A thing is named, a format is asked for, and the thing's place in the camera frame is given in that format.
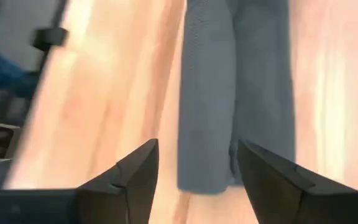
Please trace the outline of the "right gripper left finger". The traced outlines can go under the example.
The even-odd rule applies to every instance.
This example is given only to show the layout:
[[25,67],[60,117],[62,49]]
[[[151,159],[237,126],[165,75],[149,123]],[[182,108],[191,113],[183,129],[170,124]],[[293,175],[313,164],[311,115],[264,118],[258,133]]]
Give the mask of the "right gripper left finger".
[[77,188],[0,190],[0,224],[148,224],[158,163],[149,139]]

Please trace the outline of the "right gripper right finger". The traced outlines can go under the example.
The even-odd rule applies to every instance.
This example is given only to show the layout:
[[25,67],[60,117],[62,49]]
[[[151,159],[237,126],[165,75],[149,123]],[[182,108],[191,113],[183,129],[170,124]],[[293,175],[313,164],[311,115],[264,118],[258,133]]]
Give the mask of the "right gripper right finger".
[[358,224],[358,190],[250,141],[237,160],[259,224]]

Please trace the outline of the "grey waffle-weave towel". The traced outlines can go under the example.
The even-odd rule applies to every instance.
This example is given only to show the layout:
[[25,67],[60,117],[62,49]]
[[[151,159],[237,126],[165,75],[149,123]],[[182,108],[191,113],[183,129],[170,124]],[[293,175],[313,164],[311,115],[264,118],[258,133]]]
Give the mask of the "grey waffle-weave towel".
[[186,0],[178,188],[241,184],[237,144],[295,158],[289,0]]

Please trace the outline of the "person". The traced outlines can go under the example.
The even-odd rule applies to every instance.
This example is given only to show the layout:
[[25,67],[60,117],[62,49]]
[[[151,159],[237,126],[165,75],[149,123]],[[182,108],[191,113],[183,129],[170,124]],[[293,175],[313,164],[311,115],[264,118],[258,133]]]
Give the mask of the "person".
[[0,55],[0,90],[15,87],[14,94],[19,98],[32,98],[38,79],[15,63]]

